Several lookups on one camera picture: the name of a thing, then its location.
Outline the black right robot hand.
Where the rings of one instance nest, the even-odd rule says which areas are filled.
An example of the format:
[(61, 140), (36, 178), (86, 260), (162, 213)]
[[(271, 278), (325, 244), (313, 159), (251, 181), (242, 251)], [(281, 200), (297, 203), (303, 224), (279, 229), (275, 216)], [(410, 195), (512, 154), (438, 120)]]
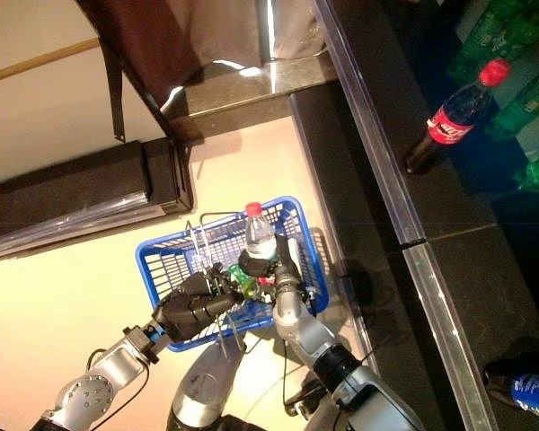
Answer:
[(251, 277), (273, 277), (276, 291), (282, 287), (299, 288), (302, 277), (293, 260), (289, 240), (276, 234), (276, 255), (274, 259), (258, 259), (249, 255), (247, 250), (240, 254), (238, 264), (240, 269)]

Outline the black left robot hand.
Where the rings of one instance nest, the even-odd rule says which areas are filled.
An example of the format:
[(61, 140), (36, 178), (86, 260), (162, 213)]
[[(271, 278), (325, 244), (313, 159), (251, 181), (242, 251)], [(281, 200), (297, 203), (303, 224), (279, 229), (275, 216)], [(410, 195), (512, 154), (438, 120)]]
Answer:
[(239, 291), (211, 293), (203, 273), (194, 273), (156, 306), (152, 317), (174, 343), (199, 335), (216, 317), (244, 301)]

